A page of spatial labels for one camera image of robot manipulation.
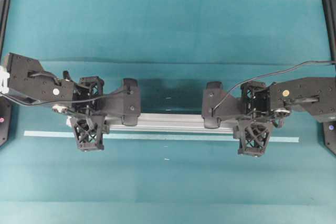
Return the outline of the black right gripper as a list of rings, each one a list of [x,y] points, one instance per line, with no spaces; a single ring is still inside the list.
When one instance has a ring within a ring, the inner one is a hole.
[[[260,157],[266,152],[273,124],[267,109],[268,89],[259,81],[248,81],[240,86],[243,115],[233,128],[239,140],[239,155]]]

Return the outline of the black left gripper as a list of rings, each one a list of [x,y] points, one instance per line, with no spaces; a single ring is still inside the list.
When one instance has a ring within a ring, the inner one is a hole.
[[[92,100],[103,95],[104,81],[99,77],[82,77],[75,84],[74,102],[63,109],[68,116],[76,146],[81,151],[102,151],[104,116],[98,113],[100,102]]]

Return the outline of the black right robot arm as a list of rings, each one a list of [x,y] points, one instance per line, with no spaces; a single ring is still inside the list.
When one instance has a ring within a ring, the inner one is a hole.
[[[240,86],[243,115],[234,127],[239,155],[264,155],[273,129],[293,111],[307,112],[322,123],[324,144],[335,152],[335,78],[308,77],[266,86],[248,81]]]

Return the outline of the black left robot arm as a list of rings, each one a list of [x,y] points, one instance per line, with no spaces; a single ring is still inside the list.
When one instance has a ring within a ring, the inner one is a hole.
[[[4,68],[9,73],[9,96],[26,104],[48,106],[66,115],[76,145],[81,151],[103,150],[104,117],[95,115],[103,94],[104,81],[97,76],[82,77],[74,82],[68,71],[58,78],[46,71],[36,59],[8,53]]]

